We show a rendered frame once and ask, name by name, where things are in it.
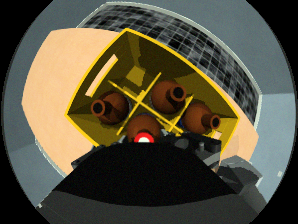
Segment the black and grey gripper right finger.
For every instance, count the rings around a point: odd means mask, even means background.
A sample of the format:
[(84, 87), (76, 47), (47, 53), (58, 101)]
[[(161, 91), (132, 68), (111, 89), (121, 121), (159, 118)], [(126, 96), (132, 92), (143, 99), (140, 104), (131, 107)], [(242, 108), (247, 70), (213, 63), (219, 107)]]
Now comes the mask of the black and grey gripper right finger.
[(160, 130), (159, 143), (174, 145), (197, 155), (208, 167), (219, 166), (222, 141), (190, 131), (182, 132), (182, 136)]

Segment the yellow divided crate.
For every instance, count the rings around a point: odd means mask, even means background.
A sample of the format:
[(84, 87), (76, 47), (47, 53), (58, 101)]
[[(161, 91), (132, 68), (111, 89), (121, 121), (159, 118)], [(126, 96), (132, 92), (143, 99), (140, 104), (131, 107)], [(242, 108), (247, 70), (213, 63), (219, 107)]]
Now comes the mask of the yellow divided crate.
[[(91, 95), (85, 95), (99, 72), (114, 54), (116, 59), (101, 77)], [(175, 81), (186, 89), (186, 101), (183, 108), (172, 115), (155, 112), (149, 102), (152, 91), (145, 101), (141, 102), (152, 87), (164, 80)], [(102, 123), (91, 112), (93, 101), (110, 90), (128, 97), (133, 106), (126, 121), (116, 125)], [(176, 123), (188, 104), (195, 102), (207, 105), (214, 115), (220, 117), (221, 124), (218, 129), (209, 129), (201, 135), (213, 138), (216, 131), (222, 133), (218, 139), (222, 141), (222, 155), (240, 120), (239, 114), (229, 100), (204, 73), (180, 54), (142, 33), (125, 28), (101, 51), (87, 69), (70, 99), (64, 116), (96, 147), (101, 144), (111, 146), (111, 143), (127, 135), (129, 122), (143, 112), (155, 116), (165, 131), (182, 136), (182, 132), (187, 130)], [(141, 104), (140, 108), (134, 112), (139, 104)]]

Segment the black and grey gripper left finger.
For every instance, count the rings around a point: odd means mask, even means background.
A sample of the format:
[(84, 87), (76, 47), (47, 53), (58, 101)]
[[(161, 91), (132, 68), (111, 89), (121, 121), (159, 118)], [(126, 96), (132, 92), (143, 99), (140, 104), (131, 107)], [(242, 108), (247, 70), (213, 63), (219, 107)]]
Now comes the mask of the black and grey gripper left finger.
[[(117, 142), (113, 142), (111, 143), (111, 145), (115, 145), (118, 143), (127, 143), (128, 141), (128, 136), (122, 136), (121, 139), (119, 139)], [(82, 161), (84, 161), (88, 156), (90, 156), (92, 153), (98, 151), (99, 149), (102, 149), (106, 147), (105, 145), (99, 145), (97, 147), (95, 147), (94, 149), (92, 149), (91, 151), (87, 152), (86, 154), (82, 155), (81, 157), (79, 157), (78, 159), (74, 160), (73, 162), (71, 162), (71, 166), (73, 168), (73, 170), (82, 163)]]

